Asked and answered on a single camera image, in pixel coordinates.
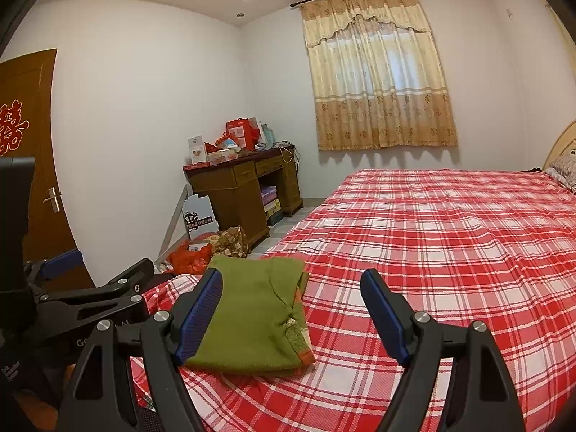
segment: white wall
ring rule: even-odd
[[[58,183],[100,285],[158,255],[185,184],[187,138],[214,140],[252,113],[240,30],[155,3],[65,0],[35,6],[2,61],[54,47]]]
[[[576,119],[576,87],[566,46],[544,0],[492,2],[514,56],[528,163],[541,167],[554,141]]]
[[[525,165],[522,114],[505,34],[489,0],[420,0],[434,32],[460,147],[395,147],[320,153],[312,81],[298,9],[243,27],[256,116],[302,154],[305,198],[327,197],[363,167],[518,170]]]

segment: black logo on bag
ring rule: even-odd
[[[214,220],[212,220],[212,216],[203,217],[202,219],[200,219],[198,217],[198,213],[189,212],[189,213],[186,213],[184,215],[184,222],[186,223],[186,230],[188,232],[190,232],[190,231],[195,231],[200,226],[210,224],[210,223],[214,222]]]

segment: red plaid bedsheet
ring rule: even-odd
[[[501,349],[528,432],[544,430],[576,384],[576,196],[539,173],[362,170],[265,257],[306,261],[303,297],[317,363],[299,378],[181,369],[213,430],[376,429],[402,369],[388,358],[359,291],[376,268],[439,322],[485,320]],[[169,309],[197,278],[146,294]],[[442,362],[423,431],[435,431],[450,376]],[[138,392],[148,397],[140,359]]]

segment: wooden desk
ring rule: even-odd
[[[302,207],[294,147],[273,148],[216,166],[183,167],[194,193],[209,196],[220,230],[242,226],[252,249],[270,234],[260,186],[275,186],[285,215]]]

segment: metal bolt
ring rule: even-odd
[[[414,314],[414,319],[416,319],[419,323],[428,323],[430,321],[430,315],[428,315],[425,311],[417,311]]]
[[[166,321],[166,320],[168,320],[169,317],[170,317],[170,313],[167,312],[166,310],[160,310],[154,314],[154,319],[156,321]]]
[[[480,333],[483,333],[488,329],[488,327],[483,321],[475,321],[474,323],[472,323],[472,327]]]
[[[98,328],[98,331],[106,331],[111,326],[112,322],[110,322],[110,320],[100,320],[96,325],[96,328]]]

